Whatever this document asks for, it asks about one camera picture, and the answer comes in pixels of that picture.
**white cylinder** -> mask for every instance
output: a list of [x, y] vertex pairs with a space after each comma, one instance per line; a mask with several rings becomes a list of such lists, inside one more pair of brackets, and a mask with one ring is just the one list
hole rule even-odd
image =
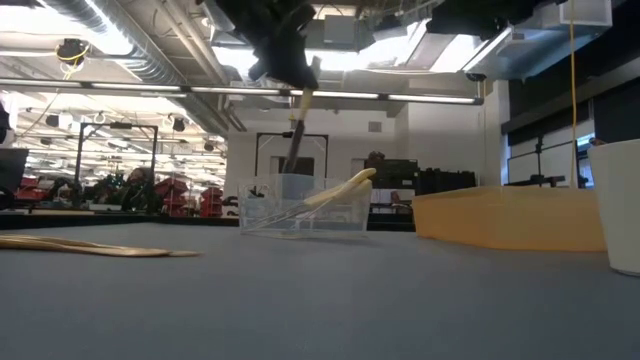
[[609, 263], [640, 276], [640, 140], [593, 147], [589, 159]]

